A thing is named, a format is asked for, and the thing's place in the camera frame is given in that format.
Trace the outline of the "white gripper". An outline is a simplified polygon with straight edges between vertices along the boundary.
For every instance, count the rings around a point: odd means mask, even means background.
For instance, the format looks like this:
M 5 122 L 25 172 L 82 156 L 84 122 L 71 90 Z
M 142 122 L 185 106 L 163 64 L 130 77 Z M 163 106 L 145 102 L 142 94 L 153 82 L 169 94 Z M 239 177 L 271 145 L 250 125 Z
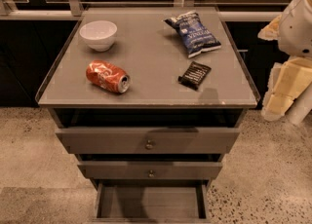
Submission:
M 272 19 L 257 34 L 266 41 L 280 38 L 281 15 Z M 275 62 L 270 71 L 268 90 L 262 101 L 261 115 L 266 121 L 277 121 L 291 108 L 293 102 L 312 83 L 312 60 L 291 56 L 284 63 Z

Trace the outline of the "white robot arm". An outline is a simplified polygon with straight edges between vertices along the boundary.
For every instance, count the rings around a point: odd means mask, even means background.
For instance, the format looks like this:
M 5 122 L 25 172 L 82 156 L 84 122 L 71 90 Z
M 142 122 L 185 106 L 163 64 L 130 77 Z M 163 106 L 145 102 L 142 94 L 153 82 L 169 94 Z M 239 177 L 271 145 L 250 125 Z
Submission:
M 311 102 L 304 94 L 312 83 L 312 0 L 292 0 L 257 37 L 276 40 L 279 50 L 290 56 L 284 63 L 275 62 L 270 71 L 261 115 L 277 121 L 295 102 L 289 116 L 299 124 L 311 110 L 304 106 Z

